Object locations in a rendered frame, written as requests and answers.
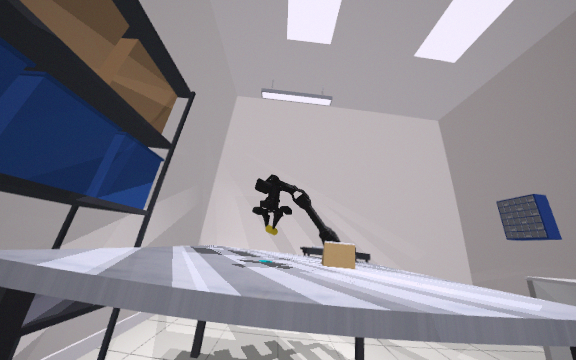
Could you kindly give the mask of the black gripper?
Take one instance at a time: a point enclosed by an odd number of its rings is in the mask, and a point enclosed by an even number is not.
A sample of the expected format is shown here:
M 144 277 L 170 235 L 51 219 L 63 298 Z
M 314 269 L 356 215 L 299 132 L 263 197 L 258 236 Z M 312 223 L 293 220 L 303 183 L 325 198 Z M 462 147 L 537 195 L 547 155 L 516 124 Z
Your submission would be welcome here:
M 266 199 L 268 198 L 268 200 L 275 198 L 276 199 L 276 208 L 260 208 L 260 207 L 254 207 L 252 212 L 257 214 L 257 215 L 262 215 L 263 219 L 264 219 L 264 223 L 265 223 L 265 228 L 266 226 L 268 226 L 269 224 L 269 219 L 270 219 L 270 215 L 268 215 L 268 213 L 273 213 L 274 215 L 274 219 L 273 219 L 273 225 L 272 225 L 272 229 L 274 229 L 278 223 L 278 221 L 281 219 L 281 217 L 283 217 L 283 212 L 286 215 L 292 215 L 292 209 L 288 206 L 281 206 L 280 208 L 278 208 L 279 206 L 279 196 L 276 195 L 269 195 L 268 197 L 266 197 Z M 276 211 L 275 211 L 276 210 Z

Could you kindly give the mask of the yellow cylinder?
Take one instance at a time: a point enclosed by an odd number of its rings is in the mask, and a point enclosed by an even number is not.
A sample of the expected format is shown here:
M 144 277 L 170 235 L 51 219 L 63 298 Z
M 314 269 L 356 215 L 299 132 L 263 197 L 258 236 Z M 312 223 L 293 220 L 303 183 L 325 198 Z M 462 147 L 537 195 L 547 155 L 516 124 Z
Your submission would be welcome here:
M 265 231 L 272 235 L 276 235 L 278 233 L 278 230 L 276 228 L 272 229 L 272 226 L 270 225 L 266 226 Z

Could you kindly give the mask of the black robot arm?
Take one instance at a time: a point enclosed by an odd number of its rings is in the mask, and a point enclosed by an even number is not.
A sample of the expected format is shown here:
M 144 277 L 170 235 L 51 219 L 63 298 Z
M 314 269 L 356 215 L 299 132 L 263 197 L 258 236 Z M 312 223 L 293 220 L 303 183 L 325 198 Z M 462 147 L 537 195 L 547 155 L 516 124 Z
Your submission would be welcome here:
M 279 178 L 276 175 L 271 175 L 269 178 L 267 178 L 265 181 L 262 179 L 258 179 L 257 183 L 255 185 L 255 190 L 262 192 L 264 194 L 268 194 L 269 195 L 276 195 L 280 197 L 280 191 L 285 191 L 291 194 L 293 201 L 302 209 L 304 209 L 307 214 L 309 215 L 309 217 L 311 218 L 311 220 L 313 221 L 313 223 L 316 225 L 316 227 L 319 230 L 319 237 L 322 240 L 323 246 L 325 242 L 341 242 L 341 240 L 338 238 L 337 234 L 329 227 L 327 227 L 323 221 L 321 220 L 321 218 L 318 216 L 318 214 L 316 213 L 316 211 L 313 209 L 313 207 L 311 206 L 311 200 L 308 196 L 308 194 L 302 190 L 302 189 L 298 189 L 295 185 L 290 185 L 288 183 L 285 183 L 281 180 L 279 180 Z M 294 198 L 294 193 L 298 191 L 301 192 L 303 194 L 301 194 L 298 198 Z M 270 200 L 265 199 L 263 201 L 260 201 L 260 208 L 276 208 L 276 199 L 272 198 Z

